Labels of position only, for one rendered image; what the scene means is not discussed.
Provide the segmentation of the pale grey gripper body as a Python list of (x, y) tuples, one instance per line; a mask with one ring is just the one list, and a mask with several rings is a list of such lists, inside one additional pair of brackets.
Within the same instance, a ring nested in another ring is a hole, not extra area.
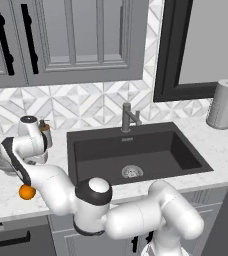
[(41, 155), (28, 157), (25, 159), (25, 162), (30, 165), (36, 165), (36, 164), (45, 164), (48, 160), (48, 151), (45, 151)]

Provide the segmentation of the silver metal colander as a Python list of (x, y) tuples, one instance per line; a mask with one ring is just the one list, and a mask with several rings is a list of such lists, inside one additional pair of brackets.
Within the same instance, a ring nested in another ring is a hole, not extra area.
[(9, 162), (2, 157), (1, 151), (0, 151), (0, 170), (2, 170), (6, 175), (9, 175), (9, 176), (17, 175), (17, 173), (14, 171), (14, 169), (9, 164)]

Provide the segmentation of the dark grey sink faucet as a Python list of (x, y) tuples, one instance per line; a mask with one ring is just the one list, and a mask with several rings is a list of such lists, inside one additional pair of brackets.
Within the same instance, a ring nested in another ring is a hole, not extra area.
[(129, 102), (125, 102), (123, 104), (122, 109), (122, 127), (121, 130), (124, 133), (130, 131), (130, 123), (134, 123), (135, 125), (139, 126), (142, 124), (142, 121), (139, 118), (140, 111), (137, 110), (135, 113), (131, 112), (131, 104)]

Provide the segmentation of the dark grey sink basin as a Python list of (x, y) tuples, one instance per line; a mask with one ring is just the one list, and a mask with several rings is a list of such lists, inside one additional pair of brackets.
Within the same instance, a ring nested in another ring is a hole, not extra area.
[(67, 134), (68, 173), (77, 184), (100, 177), (111, 185), (210, 172), (206, 162), (172, 122)]

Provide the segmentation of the grey panel under sink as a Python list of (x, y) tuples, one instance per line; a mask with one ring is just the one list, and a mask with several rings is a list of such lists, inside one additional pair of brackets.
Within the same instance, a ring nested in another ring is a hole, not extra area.
[(200, 214), (213, 213), (214, 215), (217, 215), (227, 191), (227, 187), (217, 187), (183, 193), (183, 196)]

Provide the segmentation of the brown soap dispenser bottle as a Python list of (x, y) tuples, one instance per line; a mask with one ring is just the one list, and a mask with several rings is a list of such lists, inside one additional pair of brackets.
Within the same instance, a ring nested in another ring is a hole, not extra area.
[(39, 121), (39, 129), (47, 138), (47, 147), (51, 148), (53, 143), (52, 143), (50, 126), (44, 120), (40, 120)]

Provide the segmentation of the orange fruit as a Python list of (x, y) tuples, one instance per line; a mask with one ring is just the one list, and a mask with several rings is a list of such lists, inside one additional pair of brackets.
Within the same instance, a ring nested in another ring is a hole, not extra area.
[(19, 189), (19, 196), (23, 200), (31, 200), (36, 194), (36, 189), (32, 186), (23, 184)]

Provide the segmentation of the grey base cupboard door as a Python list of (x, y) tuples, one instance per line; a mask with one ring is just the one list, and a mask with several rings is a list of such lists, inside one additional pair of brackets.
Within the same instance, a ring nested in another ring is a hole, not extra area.
[(49, 215), (57, 256), (141, 256), (149, 232), (138, 237), (137, 252), (132, 252), (132, 238), (113, 240), (106, 233), (82, 236), (73, 227), (72, 215)]

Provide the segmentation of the dark grey dishwasher front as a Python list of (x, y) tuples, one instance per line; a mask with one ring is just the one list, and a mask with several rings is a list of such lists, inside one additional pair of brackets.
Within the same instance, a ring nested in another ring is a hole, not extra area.
[(57, 256), (46, 216), (0, 222), (0, 240), (24, 237), (29, 242), (0, 247), (0, 256)]

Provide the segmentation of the grey paper towel roll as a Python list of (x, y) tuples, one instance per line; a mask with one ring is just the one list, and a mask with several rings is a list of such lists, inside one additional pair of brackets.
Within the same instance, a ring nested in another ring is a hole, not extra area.
[(228, 129), (228, 79), (217, 82), (206, 123), (214, 129)]

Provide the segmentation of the wide grey wall cupboard door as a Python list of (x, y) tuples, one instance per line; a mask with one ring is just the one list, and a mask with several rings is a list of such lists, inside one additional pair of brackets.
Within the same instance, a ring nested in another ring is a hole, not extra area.
[[(11, 0), (30, 85), (140, 80), (148, 0)], [(34, 74), (21, 5), (32, 19), (39, 73)], [(123, 5), (123, 59), (119, 55)]]

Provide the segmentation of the black window frame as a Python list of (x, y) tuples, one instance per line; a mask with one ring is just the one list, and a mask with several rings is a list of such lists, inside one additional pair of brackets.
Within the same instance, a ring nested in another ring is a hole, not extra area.
[(211, 98), (228, 79), (228, 0), (165, 0), (153, 100)]

